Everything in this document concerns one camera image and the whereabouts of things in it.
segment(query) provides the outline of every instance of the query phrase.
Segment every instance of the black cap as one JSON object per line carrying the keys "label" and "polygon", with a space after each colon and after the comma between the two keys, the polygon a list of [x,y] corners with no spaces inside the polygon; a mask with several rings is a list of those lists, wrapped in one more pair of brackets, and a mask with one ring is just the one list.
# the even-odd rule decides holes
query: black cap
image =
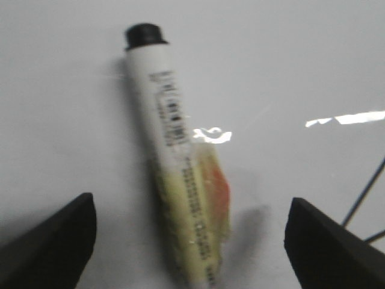
{"label": "black cap", "polygon": [[150,23],[136,24],[127,29],[126,38],[128,43],[127,49],[151,44],[167,44],[162,38],[160,27]]}

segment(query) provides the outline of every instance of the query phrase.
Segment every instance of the barcode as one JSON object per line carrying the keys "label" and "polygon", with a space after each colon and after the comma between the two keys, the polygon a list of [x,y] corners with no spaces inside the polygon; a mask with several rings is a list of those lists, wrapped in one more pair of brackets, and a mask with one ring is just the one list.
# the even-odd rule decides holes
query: barcode
{"label": "barcode", "polygon": [[210,288],[215,288],[215,273],[211,267],[211,265],[207,266],[206,268],[206,279],[209,283]]}
{"label": "barcode", "polygon": [[182,169],[182,174],[187,190],[189,210],[195,221],[194,232],[196,245],[198,247],[200,258],[202,260],[207,260],[211,256],[211,248],[190,158],[185,159],[185,165],[186,167]]}
{"label": "barcode", "polygon": [[159,85],[156,95],[167,146],[185,143],[188,135],[180,108],[180,94],[176,88],[173,73],[155,73],[150,76],[150,79]]}

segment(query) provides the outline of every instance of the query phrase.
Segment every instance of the marker pen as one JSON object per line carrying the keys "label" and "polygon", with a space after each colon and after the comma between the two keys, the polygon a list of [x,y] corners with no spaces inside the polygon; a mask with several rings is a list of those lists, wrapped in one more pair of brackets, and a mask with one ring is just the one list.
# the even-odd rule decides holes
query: marker pen
{"label": "marker pen", "polygon": [[199,156],[191,142],[170,45],[158,26],[127,30],[126,63],[140,106],[172,248],[186,283],[216,288],[220,240]]}

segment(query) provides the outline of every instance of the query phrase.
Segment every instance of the black rubber pad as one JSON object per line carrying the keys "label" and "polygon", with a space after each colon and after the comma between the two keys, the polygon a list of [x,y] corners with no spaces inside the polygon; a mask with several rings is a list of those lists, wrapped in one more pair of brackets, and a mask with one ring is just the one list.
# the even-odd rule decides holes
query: black rubber pad
{"label": "black rubber pad", "polygon": [[292,201],[285,249],[304,289],[385,288],[385,255],[304,199]]}
{"label": "black rubber pad", "polygon": [[0,289],[74,289],[95,238],[93,197],[83,193],[0,250]]}

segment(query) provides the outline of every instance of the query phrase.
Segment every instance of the white surface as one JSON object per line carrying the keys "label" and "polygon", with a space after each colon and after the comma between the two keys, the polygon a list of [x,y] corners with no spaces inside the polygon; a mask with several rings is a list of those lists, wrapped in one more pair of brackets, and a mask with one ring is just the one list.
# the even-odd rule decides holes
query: white surface
{"label": "white surface", "polygon": [[[224,288],[299,288],[283,248],[293,196],[340,222],[380,163],[383,1],[2,1],[1,243],[83,191],[98,236],[78,289],[177,288],[154,225],[128,98],[124,30],[162,26],[195,128],[219,126],[232,188]],[[385,227],[385,176],[350,230]],[[385,250],[385,242],[375,244]]]}

